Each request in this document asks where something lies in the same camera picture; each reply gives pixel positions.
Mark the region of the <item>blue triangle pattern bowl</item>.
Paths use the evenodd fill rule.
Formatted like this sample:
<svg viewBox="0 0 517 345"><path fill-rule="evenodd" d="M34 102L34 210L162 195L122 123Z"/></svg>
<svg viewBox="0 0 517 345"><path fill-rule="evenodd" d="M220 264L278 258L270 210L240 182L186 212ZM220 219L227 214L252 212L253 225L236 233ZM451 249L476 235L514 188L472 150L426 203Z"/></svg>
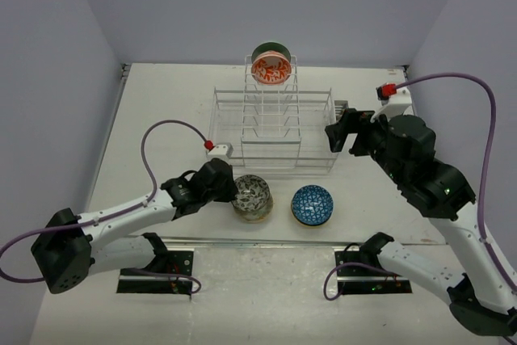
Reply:
<svg viewBox="0 0 517 345"><path fill-rule="evenodd" d="M296 191L291 200L292 215L305 224L327 222L334 211L332 195L318 185L306 185Z"/></svg>

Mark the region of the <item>orange leaf pattern bowl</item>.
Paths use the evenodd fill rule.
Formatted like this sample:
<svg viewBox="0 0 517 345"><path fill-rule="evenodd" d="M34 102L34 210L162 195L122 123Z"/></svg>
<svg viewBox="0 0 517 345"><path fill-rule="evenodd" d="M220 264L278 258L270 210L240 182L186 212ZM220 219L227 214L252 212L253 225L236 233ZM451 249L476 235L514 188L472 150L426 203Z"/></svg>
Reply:
<svg viewBox="0 0 517 345"><path fill-rule="evenodd" d="M283 84L291 75L292 66L285 55L267 51L257 56L251 66L254 79L264 85Z"/></svg>

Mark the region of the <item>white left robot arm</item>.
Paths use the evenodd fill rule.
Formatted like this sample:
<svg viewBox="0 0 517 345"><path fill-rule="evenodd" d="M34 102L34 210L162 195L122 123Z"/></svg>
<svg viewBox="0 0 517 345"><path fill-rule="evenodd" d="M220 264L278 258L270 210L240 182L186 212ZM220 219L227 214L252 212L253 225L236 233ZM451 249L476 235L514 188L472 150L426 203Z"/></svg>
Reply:
<svg viewBox="0 0 517 345"><path fill-rule="evenodd" d="M236 194L233 168L214 158L118 207L80 215L62 209L39 232L31 253L52 294L105 271L157 275L166 269L168 255L160 237L146 228L195 214L211 202L229 203Z"/></svg>

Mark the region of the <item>yellow floral cream bowl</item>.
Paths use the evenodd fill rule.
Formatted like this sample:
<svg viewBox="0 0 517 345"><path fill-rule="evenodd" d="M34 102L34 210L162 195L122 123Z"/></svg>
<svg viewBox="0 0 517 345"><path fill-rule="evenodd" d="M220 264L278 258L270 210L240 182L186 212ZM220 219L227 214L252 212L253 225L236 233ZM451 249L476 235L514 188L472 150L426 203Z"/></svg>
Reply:
<svg viewBox="0 0 517 345"><path fill-rule="evenodd" d="M265 221L270 216L273 206L274 200L273 197L270 196L258 210L245 211L239 207L234 207L233 210L242 221L247 223L259 223Z"/></svg>

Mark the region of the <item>black leaf pattern bowl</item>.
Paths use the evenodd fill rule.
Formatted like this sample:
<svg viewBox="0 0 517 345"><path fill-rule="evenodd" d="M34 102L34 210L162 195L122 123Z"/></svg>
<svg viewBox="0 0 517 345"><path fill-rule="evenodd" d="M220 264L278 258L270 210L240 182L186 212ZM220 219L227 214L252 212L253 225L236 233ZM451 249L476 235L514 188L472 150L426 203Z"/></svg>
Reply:
<svg viewBox="0 0 517 345"><path fill-rule="evenodd" d="M233 207L245 211L261 208L271 195L267 182L257 175L242 175L235 179L237 194L231 202Z"/></svg>

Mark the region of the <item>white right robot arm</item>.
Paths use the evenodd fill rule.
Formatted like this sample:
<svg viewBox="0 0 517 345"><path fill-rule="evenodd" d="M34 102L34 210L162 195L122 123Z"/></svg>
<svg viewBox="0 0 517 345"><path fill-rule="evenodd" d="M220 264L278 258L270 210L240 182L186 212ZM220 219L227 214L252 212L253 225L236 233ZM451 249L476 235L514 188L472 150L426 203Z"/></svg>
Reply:
<svg viewBox="0 0 517 345"><path fill-rule="evenodd" d="M515 271L494 260L496 247L477 218L481 200L465 176L435 156L436 135L417 116L375 117L372 111L345 110L326 126L330 150L340 152L347 136L356 139L350 154L369 156L388 175L407 202L444 237L462 268L434 263L379 232L359 247L358 263L336 268L363 268L368 274L402 276L443 301L452 316L479 336L510 339L516 334Z"/></svg>

